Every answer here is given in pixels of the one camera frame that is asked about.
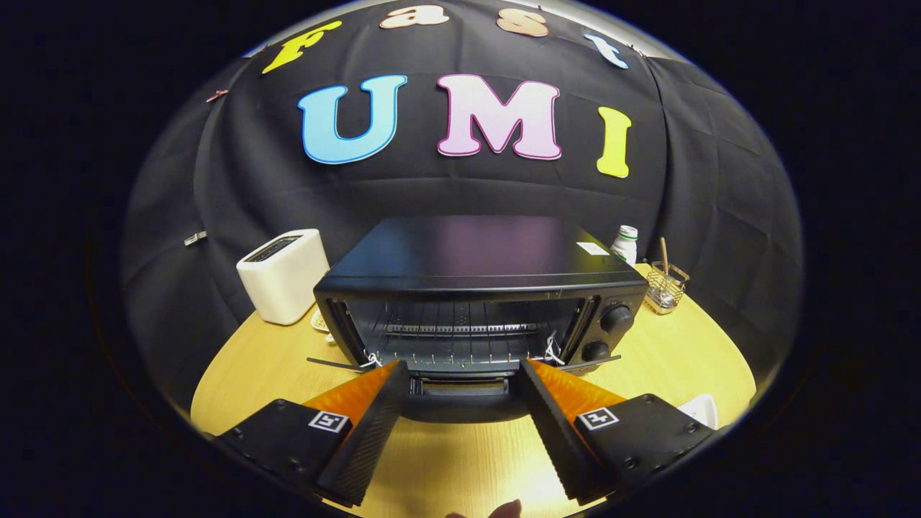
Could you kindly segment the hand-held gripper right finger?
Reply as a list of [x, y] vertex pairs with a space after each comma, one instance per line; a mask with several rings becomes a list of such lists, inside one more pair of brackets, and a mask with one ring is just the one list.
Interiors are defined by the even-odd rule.
[[579, 504], [641, 491], [714, 434], [655, 394], [625, 398], [532, 358], [520, 364], [519, 387], [566, 497]]

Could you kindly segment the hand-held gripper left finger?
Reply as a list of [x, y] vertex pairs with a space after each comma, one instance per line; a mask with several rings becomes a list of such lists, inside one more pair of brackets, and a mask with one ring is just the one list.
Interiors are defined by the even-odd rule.
[[307, 402], [269, 402], [216, 444], [292, 491], [358, 506], [409, 387], [406, 363], [391, 362]]

